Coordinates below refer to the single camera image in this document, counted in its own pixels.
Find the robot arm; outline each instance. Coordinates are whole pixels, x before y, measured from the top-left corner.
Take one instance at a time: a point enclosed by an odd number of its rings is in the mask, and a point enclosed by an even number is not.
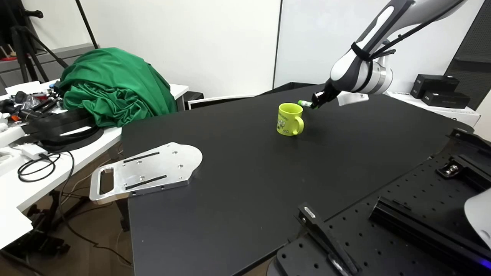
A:
[[[342,90],[377,93],[388,88],[392,71],[385,58],[395,50],[391,45],[412,35],[429,22],[452,13],[465,0],[389,0],[351,48],[333,65],[322,91],[311,96],[311,107],[334,99]],[[402,27],[411,30],[388,39]]]

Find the green cup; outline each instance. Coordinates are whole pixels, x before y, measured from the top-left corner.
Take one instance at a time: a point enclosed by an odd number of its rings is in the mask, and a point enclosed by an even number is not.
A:
[[[303,108],[294,102],[282,102],[277,107],[276,131],[283,136],[296,136],[303,131]]]

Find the green cloth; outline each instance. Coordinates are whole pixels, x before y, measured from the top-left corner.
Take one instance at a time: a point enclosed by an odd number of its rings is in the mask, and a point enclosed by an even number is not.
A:
[[[176,110],[168,82],[142,58],[115,47],[78,56],[55,88],[64,91],[61,107],[89,110],[99,127]]]

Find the black table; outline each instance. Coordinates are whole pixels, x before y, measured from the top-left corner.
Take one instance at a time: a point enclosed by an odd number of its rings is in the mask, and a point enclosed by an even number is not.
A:
[[[279,102],[305,87],[139,121],[124,154],[176,140],[204,153],[190,185],[128,199],[136,274],[233,274],[299,229],[297,203],[329,217],[411,170],[458,122],[386,96],[305,110],[297,137],[276,133]]]

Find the yellow cup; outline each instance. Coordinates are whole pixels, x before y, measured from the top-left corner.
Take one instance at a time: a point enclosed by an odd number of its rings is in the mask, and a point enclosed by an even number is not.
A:
[[[303,108],[294,102],[282,102],[277,107],[276,131],[283,136],[296,136],[303,131]]]

